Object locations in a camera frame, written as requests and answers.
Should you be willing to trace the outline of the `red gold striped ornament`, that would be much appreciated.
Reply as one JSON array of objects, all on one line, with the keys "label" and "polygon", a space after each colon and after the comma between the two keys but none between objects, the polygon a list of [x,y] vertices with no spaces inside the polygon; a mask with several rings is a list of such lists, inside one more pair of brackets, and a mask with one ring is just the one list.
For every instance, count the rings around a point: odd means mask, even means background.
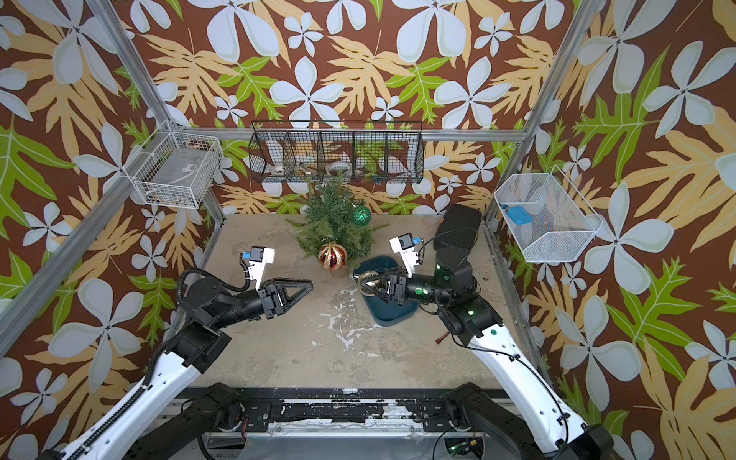
[{"label": "red gold striped ornament", "polygon": [[347,265],[348,254],[339,243],[326,243],[318,252],[318,261],[328,270],[340,270]]}]

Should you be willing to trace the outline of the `green glitter ball ornament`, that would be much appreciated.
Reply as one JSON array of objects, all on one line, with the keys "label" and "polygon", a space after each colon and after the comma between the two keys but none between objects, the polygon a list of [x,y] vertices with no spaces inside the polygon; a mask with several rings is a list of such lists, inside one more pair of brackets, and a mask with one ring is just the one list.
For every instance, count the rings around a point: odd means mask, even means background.
[{"label": "green glitter ball ornament", "polygon": [[365,205],[357,205],[352,212],[352,222],[356,226],[370,224],[372,218],[371,210]]}]

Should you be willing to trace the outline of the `gold ball ornament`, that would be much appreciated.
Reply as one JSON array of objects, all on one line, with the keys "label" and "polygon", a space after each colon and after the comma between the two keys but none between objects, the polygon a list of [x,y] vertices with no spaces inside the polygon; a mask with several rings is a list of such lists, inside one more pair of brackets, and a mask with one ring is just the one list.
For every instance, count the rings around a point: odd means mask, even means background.
[{"label": "gold ball ornament", "polygon": [[375,277],[377,276],[375,271],[366,271],[356,276],[356,283],[358,284],[358,290],[364,296],[375,295]]}]

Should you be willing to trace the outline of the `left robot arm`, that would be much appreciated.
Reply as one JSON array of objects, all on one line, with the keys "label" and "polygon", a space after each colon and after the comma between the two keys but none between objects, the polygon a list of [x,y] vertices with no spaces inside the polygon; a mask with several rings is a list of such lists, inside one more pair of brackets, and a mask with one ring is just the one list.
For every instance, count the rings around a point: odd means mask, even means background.
[{"label": "left robot arm", "polygon": [[92,429],[42,459],[169,459],[241,409],[239,394],[217,383],[206,396],[156,429],[151,423],[217,360],[230,343],[225,328],[286,314],[312,292],[310,280],[273,278],[262,287],[235,287],[194,269],[190,287],[177,283],[184,326],[154,353],[141,381]]}]

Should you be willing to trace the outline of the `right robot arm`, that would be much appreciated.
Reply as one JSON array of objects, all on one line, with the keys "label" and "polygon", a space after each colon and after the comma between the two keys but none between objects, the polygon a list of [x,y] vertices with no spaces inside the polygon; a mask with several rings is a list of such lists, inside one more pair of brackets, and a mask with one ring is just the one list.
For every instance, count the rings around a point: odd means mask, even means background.
[{"label": "right robot arm", "polygon": [[446,247],[435,256],[434,272],[413,268],[369,271],[356,278],[360,289],[386,303],[433,304],[452,340],[472,351],[494,374],[517,408],[500,406],[478,386],[466,383],[448,399],[456,429],[484,433],[484,454],[503,459],[608,459],[613,437],[576,413],[534,368],[502,317],[475,287],[465,251]]}]

